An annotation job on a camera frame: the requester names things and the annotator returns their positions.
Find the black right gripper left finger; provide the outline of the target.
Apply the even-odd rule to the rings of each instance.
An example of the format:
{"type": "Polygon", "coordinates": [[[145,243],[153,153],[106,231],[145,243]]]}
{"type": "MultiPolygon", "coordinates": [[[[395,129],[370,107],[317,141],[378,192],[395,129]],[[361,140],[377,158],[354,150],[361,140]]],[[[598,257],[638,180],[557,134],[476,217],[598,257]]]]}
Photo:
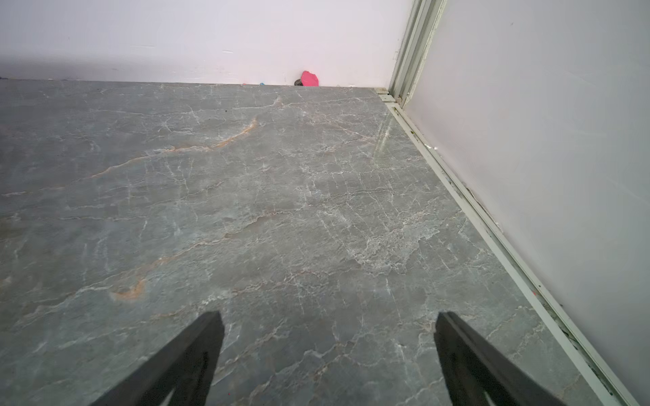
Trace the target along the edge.
{"type": "Polygon", "coordinates": [[[204,405],[225,336],[218,311],[208,311],[152,358],[105,392],[95,405],[204,405]]]}

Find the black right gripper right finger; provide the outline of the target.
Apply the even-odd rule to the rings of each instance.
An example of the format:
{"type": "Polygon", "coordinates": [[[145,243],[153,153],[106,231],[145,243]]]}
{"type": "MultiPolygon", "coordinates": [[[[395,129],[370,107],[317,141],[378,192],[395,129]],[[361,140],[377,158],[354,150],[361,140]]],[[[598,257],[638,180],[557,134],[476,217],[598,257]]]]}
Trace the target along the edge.
{"type": "Polygon", "coordinates": [[[434,340],[453,405],[562,405],[457,314],[438,314],[434,340]]]}

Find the pink small toy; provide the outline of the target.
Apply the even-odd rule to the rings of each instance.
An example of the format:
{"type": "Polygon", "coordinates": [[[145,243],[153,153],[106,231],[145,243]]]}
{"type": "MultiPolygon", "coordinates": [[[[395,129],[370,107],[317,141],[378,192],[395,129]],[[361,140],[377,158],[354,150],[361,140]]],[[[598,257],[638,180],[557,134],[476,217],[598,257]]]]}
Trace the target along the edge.
{"type": "Polygon", "coordinates": [[[301,77],[294,82],[294,85],[295,86],[319,86],[319,79],[315,74],[309,71],[303,71],[301,73],[301,77]]]}

